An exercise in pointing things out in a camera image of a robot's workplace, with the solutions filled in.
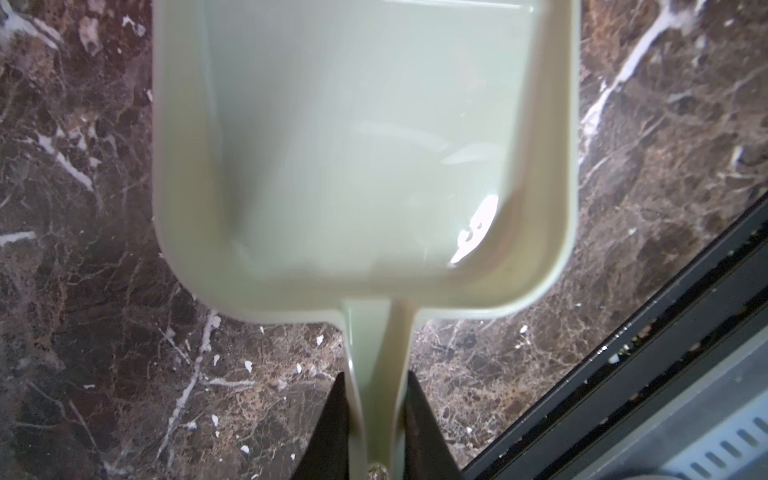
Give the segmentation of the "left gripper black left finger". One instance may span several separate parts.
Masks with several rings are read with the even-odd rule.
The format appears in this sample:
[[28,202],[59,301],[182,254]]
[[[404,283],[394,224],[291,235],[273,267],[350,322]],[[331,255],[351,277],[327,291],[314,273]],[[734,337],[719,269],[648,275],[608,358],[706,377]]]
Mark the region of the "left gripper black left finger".
[[314,432],[291,480],[349,478],[349,417],[345,374],[341,372],[334,380]]

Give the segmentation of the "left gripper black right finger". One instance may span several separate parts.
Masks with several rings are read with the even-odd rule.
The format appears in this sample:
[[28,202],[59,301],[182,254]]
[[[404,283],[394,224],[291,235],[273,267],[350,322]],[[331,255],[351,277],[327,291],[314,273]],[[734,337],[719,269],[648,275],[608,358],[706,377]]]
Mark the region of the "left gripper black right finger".
[[407,375],[404,398],[405,472],[410,480],[460,480],[461,469],[452,457],[428,400],[413,371]]

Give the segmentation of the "light green dustpan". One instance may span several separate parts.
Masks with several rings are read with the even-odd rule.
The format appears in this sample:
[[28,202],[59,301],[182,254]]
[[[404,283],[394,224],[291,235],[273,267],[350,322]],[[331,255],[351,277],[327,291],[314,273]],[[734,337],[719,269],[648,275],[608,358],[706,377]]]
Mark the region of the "light green dustpan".
[[577,1],[157,1],[153,214],[182,284],[343,338],[349,478],[404,478],[415,331],[542,297],[577,224]]

